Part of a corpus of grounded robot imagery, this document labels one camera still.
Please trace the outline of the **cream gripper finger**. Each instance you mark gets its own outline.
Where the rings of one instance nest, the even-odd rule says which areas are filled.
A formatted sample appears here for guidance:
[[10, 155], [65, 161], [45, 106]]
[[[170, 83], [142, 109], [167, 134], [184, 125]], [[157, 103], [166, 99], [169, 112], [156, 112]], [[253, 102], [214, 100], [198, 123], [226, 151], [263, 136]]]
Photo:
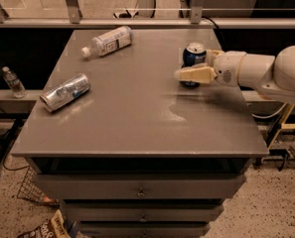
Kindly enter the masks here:
[[174, 76], [179, 81], [192, 81], [196, 83], [209, 84], [217, 77], [215, 70], [209, 66], [184, 67], [176, 70]]
[[215, 59], [221, 54], [223, 54], [223, 51], [221, 50], [207, 50], [206, 63], [208, 65], [213, 65], [215, 62]]

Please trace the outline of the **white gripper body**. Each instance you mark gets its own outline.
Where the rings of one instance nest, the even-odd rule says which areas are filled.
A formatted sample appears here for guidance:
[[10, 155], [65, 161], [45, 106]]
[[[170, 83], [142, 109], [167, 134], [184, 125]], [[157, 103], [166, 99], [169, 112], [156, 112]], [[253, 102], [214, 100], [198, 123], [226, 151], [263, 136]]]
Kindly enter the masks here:
[[237, 72], [241, 60], [246, 56], [246, 52], [229, 51], [223, 53], [214, 61], [214, 69], [217, 73], [216, 81], [225, 86], [237, 87]]

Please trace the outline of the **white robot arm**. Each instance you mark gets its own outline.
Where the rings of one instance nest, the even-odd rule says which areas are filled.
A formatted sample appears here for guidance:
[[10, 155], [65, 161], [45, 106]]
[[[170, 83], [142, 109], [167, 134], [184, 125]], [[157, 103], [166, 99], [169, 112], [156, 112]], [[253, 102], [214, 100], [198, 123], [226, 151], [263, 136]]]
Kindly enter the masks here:
[[206, 61], [175, 71], [179, 81], [248, 87], [263, 97], [295, 104], [295, 46], [276, 57], [207, 50]]

